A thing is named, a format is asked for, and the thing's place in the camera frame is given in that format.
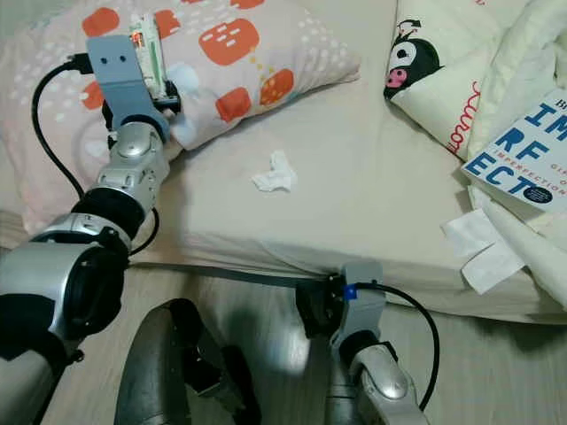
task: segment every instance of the book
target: book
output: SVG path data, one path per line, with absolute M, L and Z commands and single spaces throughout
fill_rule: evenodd
M 567 90 L 552 91 L 462 170 L 543 211 L 566 212 Z

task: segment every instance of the black cable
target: black cable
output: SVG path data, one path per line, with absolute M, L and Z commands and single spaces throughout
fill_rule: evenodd
M 152 208 L 151 212 L 153 213 L 153 230 L 151 231 L 151 235 L 150 235 L 150 237 L 148 237 L 146 239 L 146 241 L 144 243 L 142 243 L 140 246 L 138 246 L 135 250 L 132 250 L 132 252 L 130 252 L 130 256 L 135 255 L 138 252 L 140 252 L 141 250 L 144 250 L 145 248 L 147 248 L 147 246 L 150 243 L 153 242 L 153 240 L 156 238 L 156 235 L 158 234 L 158 231 L 159 231 L 158 210 L 156 210 L 155 208 Z
M 74 178 L 71 172 L 63 165 L 63 163 L 57 158 L 55 153 L 51 150 L 47 140 L 45 140 L 45 136 L 43 135 L 42 128 L 39 124 L 39 98 L 42 95 L 43 89 L 45 86 L 59 73 L 63 71 L 69 71 L 72 69 L 76 69 L 76 65 L 73 61 L 65 62 L 64 64 L 52 69 L 49 71 L 45 76 L 39 81 L 39 84 L 35 88 L 34 97 L 32 99 L 32 122 L 34 123 L 34 131 L 39 139 L 39 143 L 42 145 L 43 150 L 47 154 L 47 156 L 53 161 L 53 164 L 63 173 L 63 175 L 69 180 L 69 182 L 73 185 L 77 195 L 79 195 L 79 199 L 81 199 L 85 192 L 81 187 L 81 184 Z
M 409 296 L 403 290 L 398 290 L 391 286 L 385 286 L 380 283 L 356 283 L 356 288 L 358 290 L 382 290 L 383 292 L 389 292 L 391 294 L 397 295 L 398 297 L 404 298 L 408 301 L 411 305 L 413 305 L 419 313 L 423 315 L 423 317 L 427 320 L 429 327 L 431 328 L 431 335 L 433 336 L 433 368 L 431 369 L 431 377 L 429 380 L 429 384 L 427 385 L 427 390 L 425 394 L 423 394 L 423 398 L 421 403 L 419 404 L 420 410 L 425 410 L 425 407 L 429 403 L 431 398 L 431 394 L 433 394 L 433 390 L 435 389 L 435 383 L 437 382 L 437 375 L 439 373 L 439 352 L 440 352 L 440 344 L 439 344 L 439 332 L 437 331 L 437 326 L 435 326 L 435 321 L 429 314 L 425 308 L 419 304 L 415 299 Z

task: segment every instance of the pink pillowcase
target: pink pillowcase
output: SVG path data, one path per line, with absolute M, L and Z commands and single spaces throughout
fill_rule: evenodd
M 285 0 L 80 1 L 19 35 L 0 57 L 0 126 L 36 231 L 71 206 L 73 190 L 41 150 L 30 99 L 44 74 L 88 37 L 128 34 L 130 17 L 156 13 L 167 75 L 183 113 L 172 141 L 193 149 L 243 118 L 310 89 L 358 78 L 360 59 L 309 11 Z M 43 92 L 40 121 L 52 149 L 84 187 L 107 160 L 102 93 L 93 75 L 67 72 Z

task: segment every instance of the wooden floor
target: wooden floor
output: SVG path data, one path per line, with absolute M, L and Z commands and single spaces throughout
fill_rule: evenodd
M 145 314 L 174 297 L 192 299 L 225 344 L 239 344 L 251 366 L 265 425 L 323 424 L 330 358 L 323 340 L 303 336 L 293 291 L 182 272 L 131 269 L 123 310 L 83 345 L 86 359 L 58 386 L 44 425 L 112 424 L 120 373 Z M 431 424 L 567 423 L 567 329 L 435 314 L 441 337 Z M 431 364 L 431 336 L 411 309 L 389 306 L 381 322 L 418 397 Z M 195 424 L 230 424 L 213 400 L 190 397 Z

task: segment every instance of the bed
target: bed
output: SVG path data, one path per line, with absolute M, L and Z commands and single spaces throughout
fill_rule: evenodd
M 387 284 L 432 310 L 565 323 L 562 307 L 524 270 L 483 296 L 463 280 L 462 260 L 439 227 L 470 211 L 461 161 L 382 96 L 396 1 L 296 1 L 358 50 L 361 78 L 316 90 L 182 153 L 159 195 L 159 235 L 135 261 L 314 276 L 373 258 Z M 29 6 L 2 7 L 0 27 L 37 19 Z M 299 183 L 290 193 L 259 192 L 251 177 L 268 170 L 277 150 Z M 0 175 L 0 245 L 11 248 L 25 239 L 17 225 L 24 205 L 3 152 Z

